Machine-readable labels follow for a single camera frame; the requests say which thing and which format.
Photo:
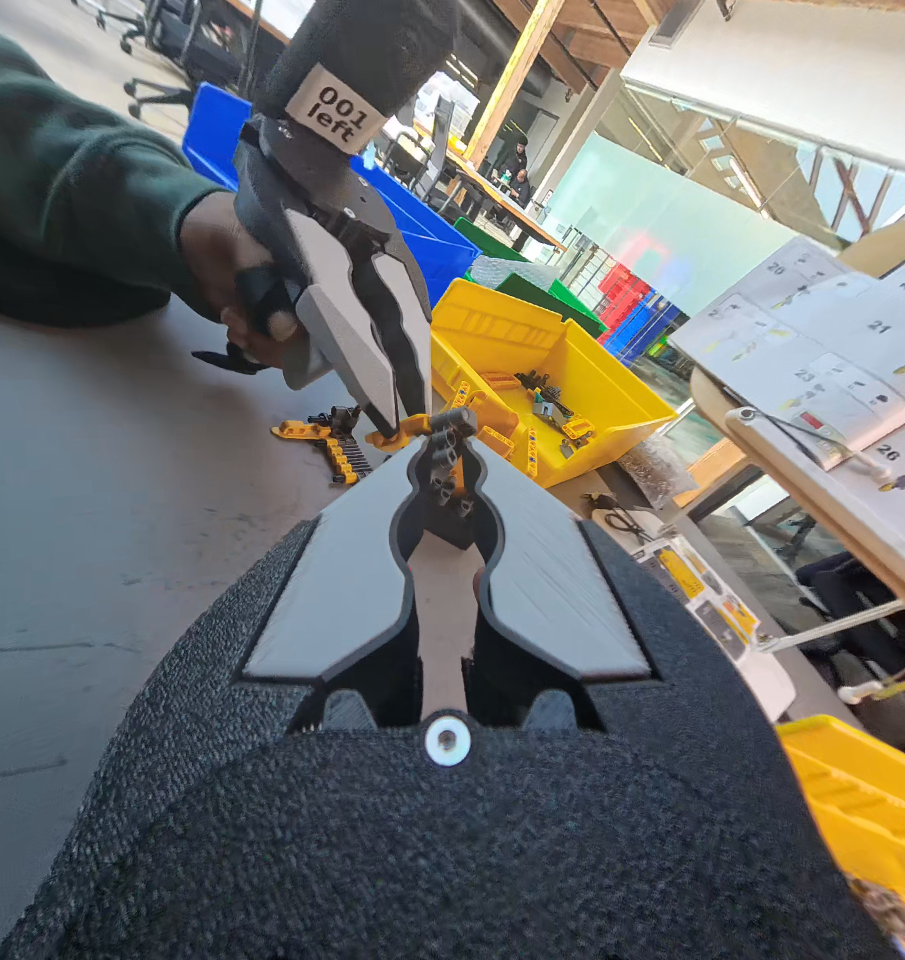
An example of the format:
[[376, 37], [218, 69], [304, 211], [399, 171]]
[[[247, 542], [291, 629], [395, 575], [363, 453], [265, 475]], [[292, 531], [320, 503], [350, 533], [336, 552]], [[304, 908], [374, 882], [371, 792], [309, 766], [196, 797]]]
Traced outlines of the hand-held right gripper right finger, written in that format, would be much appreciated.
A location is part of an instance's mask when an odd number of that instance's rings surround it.
[[527, 718], [556, 691], [575, 718], [598, 718], [591, 687], [649, 680], [651, 665], [583, 521], [480, 442], [468, 444], [468, 493], [483, 560], [469, 714]]

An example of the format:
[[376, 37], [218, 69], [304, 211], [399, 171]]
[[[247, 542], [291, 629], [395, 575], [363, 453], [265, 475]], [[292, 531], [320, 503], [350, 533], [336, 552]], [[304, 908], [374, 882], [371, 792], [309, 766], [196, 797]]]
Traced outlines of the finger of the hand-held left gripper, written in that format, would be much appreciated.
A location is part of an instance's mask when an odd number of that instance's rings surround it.
[[406, 418], [432, 413], [431, 320], [411, 267], [380, 252], [371, 258], [371, 316], [395, 378]]
[[295, 313], [308, 343], [292, 349], [292, 389], [334, 371], [378, 431], [395, 435], [400, 417], [393, 366], [352, 286], [347, 252], [339, 245], [305, 245], [302, 255], [309, 280]]

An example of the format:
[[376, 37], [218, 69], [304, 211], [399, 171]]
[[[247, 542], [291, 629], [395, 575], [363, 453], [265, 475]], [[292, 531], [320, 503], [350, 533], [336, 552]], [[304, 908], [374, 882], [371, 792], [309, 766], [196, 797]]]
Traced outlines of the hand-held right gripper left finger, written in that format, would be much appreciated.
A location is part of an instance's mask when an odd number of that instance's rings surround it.
[[409, 560], [424, 532], [428, 444], [411, 442], [332, 501], [272, 600], [243, 679], [323, 702], [355, 690], [375, 721], [418, 721], [423, 666]]

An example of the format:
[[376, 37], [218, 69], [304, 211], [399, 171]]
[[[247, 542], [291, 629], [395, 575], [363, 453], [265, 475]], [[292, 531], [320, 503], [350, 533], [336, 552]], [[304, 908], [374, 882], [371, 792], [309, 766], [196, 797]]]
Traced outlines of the small yellow lego subassembly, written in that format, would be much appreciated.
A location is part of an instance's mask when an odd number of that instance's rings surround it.
[[393, 436], [386, 437], [381, 431], [376, 430], [366, 435], [365, 442], [376, 450], [393, 454], [404, 449], [413, 439], [429, 436], [432, 432], [431, 417], [428, 414], [414, 414], [399, 423], [398, 430]]

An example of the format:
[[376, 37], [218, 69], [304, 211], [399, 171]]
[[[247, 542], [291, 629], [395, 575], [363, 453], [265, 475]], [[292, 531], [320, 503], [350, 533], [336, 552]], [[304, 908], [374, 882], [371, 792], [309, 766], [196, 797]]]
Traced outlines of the yellow black lego model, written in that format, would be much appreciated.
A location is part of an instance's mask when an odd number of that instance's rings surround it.
[[503, 370], [470, 373], [454, 368], [450, 379], [432, 374], [432, 388], [445, 407], [465, 406], [478, 424], [478, 438], [508, 453], [512, 466], [549, 488], [563, 482], [562, 437], [550, 422], [533, 412], [533, 392], [517, 374]]

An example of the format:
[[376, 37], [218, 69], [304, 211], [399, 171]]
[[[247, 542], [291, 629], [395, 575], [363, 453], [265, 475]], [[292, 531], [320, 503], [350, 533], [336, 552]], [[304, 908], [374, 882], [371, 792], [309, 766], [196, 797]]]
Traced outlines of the person's left forearm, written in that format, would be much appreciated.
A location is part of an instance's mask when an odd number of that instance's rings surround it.
[[186, 300], [180, 230], [216, 192], [168, 138], [66, 90], [0, 33], [0, 251], [15, 271], [71, 268]]

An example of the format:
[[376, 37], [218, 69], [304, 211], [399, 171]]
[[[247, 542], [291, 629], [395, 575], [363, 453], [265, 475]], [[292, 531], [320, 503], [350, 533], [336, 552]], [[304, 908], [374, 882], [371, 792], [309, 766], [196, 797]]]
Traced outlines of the yellow lego subassembly with rack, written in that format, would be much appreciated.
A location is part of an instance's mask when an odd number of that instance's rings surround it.
[[351, 487], [373, 472], [371, 463], [354, 436], [362, 407], [332, 406], [326, 413], [307, 420], [287, 419], [272, 426], [273, 437], [287, 442], [307, 444], [322, 455], [333, 485]]

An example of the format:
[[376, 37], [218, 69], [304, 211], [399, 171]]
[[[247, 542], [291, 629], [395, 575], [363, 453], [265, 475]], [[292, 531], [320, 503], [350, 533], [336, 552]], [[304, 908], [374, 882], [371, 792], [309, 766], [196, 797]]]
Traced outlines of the black lego parts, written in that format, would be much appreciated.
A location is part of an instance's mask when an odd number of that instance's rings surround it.
[[533, 406], [547, 406], [551, 411], [549, 416], [556, 415], [563, 424], [568, 423], [573, 417], [574, 412], [567, 407], [561, 400], [561, 388], [549, 383], [548, 374], [537, 374], [533, 369], [529, 373], [516, 372], [514, 378], [524, 389], [531, 391], [533, 396]]

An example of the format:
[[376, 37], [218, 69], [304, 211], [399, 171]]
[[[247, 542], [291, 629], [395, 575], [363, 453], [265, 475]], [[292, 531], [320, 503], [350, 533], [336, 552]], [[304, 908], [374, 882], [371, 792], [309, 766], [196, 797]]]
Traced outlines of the person's left hand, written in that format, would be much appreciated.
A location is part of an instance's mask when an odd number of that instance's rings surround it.
[[268, 318], [268, 332], [250, 318], [237, 275], [270, 266], [272, 259], [242, 226], [233, 194], [216, 191], [202, 198], [182, 220], [179, 246], [202, 304], [224, 326], [228, 341], [249, 359], [281, 369], [288, 350], [308, 342], [290, 309], [277, 310]]

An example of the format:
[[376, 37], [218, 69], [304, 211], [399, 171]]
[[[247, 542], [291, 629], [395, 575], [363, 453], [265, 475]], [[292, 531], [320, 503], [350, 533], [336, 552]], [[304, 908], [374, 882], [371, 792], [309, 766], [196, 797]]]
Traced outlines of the large yellow storage bin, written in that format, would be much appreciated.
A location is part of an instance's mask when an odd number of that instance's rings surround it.
[[592, 440], [574, 449], [555, 425], [566, 461], [561, 483], [617, 461], [675, 418], [667, 402], [576, 322], [467, 279], [452, 282], [434, 307], [431, 338], [431, 375], [451, 379], [456, 367], [479, 375], [535, 370], [561, 388], [573, 417], [594, 428]]

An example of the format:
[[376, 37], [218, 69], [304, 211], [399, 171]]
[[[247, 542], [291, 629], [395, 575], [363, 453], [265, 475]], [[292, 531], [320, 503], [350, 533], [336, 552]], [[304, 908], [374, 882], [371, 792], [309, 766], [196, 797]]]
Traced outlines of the blue storage bin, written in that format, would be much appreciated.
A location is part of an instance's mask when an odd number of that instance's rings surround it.
[[[239, 188], [234, 157], [251, 113], [251, 102], [202, 82], [182, 137], [182, 151], [192, 168], [230, 192]], [[350, 166], [383, 198], [421, 269], [430, 306], [437, 306], [449, 286], [463, 279], [476, 261], [478, 246], [379, 166], [368, 168], [361, 157], [354, 157]]]

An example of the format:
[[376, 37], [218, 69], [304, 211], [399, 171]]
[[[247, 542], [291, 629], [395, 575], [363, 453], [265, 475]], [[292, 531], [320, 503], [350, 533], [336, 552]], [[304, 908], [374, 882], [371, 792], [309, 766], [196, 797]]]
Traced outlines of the clear plastic bag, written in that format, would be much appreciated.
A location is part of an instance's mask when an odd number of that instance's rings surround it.
[[523, 258], [508, 259], [488, 255], [480, 255], [472, 262], [465, 279], [489, 289], [497, 289], [512, 274], [546, 292], [550, 291], [557, 280], [557, 270], [549, 265], [529, 262]]

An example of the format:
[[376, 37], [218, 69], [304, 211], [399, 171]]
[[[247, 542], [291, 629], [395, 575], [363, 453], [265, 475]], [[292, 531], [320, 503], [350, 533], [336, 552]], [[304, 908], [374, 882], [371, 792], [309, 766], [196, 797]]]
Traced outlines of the printed instruction sheet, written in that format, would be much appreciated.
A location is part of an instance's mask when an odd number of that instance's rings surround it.
[[759, 637], [761, 620], [681, 534], [661, 537], [635, 553], [651, 574], [733, 662]]

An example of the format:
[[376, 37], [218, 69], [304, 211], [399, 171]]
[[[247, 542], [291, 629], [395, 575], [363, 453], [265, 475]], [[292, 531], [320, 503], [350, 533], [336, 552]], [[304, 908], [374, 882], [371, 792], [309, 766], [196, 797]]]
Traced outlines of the green storage bin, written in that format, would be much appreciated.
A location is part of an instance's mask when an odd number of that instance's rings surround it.
[[[453, 226], [459, 234], [462, 234], [464, 238], [479, 249], [481, 256], [508, 259], [522, 258], [531, 262], [465, 218], [458, 218]], [[594, 340], [599, 340], [607, 330], [606, 325], [599, 317], [567, 286], [561, 283], [558, 276], [548, 292], [534, 286], [515, 273], [509, 275], [507, 281], [503, 282], [498, 288], [490, 290], [506, 294], [513, 299], [524, 301], [533, 306], [542, 307], [547, 311], [558, 314], [562, 321], [572, 320]]]

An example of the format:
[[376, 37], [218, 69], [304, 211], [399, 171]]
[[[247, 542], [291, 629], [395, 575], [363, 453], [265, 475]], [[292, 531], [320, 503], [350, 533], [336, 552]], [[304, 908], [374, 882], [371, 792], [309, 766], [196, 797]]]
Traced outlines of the wooden office table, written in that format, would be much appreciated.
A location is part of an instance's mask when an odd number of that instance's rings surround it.
[[518, 231], [510, 245], [511, 250], [517, 255], [524, 250], [530, 240], [558, 255], [568, 251], [567, 244], [550, 233], [525, 208], [514, 201], [509, 189], [505, 191], [499, 189], [491, 181], [483, 178], [455, 152], [446, 151], [443, 159], [439, 161], [439, 167], [441, 172], [452, 171], [451, 179], [441, 190], [438, 204], [434, 208], [434, 211], [446, 222], [453, 222], [453, 207], [464, 210], [461, 201], [465, 195], [469, 195], [475, 200], [473, 204], [475, 210], [470, 210], [466, 219], [470, 223], [476, 222], [481, 210], [495, 210], [503, 214]]

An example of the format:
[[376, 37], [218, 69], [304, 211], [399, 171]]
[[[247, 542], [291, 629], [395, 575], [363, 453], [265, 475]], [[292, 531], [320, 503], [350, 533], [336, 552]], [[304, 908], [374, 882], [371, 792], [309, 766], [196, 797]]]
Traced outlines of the bubble wrap sheet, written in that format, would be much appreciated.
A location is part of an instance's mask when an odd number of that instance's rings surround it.
[[675, 498], [695, 495], [699, 484], [671, 444], [658, 435], [637, 443], [615, 461], [636, 484], [654, 510], [663, 510]]

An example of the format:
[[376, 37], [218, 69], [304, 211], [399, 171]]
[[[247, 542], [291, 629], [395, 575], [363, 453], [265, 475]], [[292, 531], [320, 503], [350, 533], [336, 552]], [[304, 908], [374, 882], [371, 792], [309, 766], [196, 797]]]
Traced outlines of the black office chair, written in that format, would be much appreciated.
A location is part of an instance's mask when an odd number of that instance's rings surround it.
[[[892, 591], [848, 552], [801, 566], [795, 577], [830, 620], [848, 618], [893, 600]], [[888, 676], [905, 676], [905, 610], [799, 649], [832, 690], [850, 684], [841, 678], [840, 654], [851, 655], [861, 666], [872, 664]]]
[[203, 84], [239, 93], [243, 65], [227, 47], [213, 39], [208, 27], [211, 16], [202, 2], [148, 2], [143, 18], [134, 30], [123, 34], [120, 48], [131, 54], [132, 42], [142, 39], [145, 47], [159, 54], [182, 77], [179, 86], [156, 80], [131, 78], [123, 87], [129, 97], [128, 114], [135, 120], [147, 107], [184, 107], [191, 111]]

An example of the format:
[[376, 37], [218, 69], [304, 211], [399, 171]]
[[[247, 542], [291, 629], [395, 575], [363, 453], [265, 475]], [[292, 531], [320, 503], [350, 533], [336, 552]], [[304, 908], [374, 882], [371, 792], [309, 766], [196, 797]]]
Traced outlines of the stack of red blue bins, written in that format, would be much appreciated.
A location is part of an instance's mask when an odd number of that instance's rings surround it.
[[601, 298], [593, 312], [604, 329], [595, 339], [625, 367], [661, 353], [670, 335], [688, 320], [676, 304], [617, 261], [598, 292]]

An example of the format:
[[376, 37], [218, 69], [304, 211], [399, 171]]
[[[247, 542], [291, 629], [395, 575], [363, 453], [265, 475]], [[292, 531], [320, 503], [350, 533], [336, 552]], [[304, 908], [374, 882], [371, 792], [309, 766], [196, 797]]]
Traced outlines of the open instruction booklet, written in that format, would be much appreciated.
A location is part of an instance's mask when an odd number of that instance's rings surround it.
[[905, 257], [877, 275], [796, 237], [670, 338], [764, 444], [905, 562]]

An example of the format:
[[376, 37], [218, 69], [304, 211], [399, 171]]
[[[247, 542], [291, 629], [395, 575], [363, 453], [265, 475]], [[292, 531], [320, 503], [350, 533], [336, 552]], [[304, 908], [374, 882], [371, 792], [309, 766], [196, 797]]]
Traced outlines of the yellow bin with small parts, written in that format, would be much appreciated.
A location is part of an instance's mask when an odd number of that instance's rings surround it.
[[776, 733], [833, 859], [905, 957], [905, 753], [828, 715]]

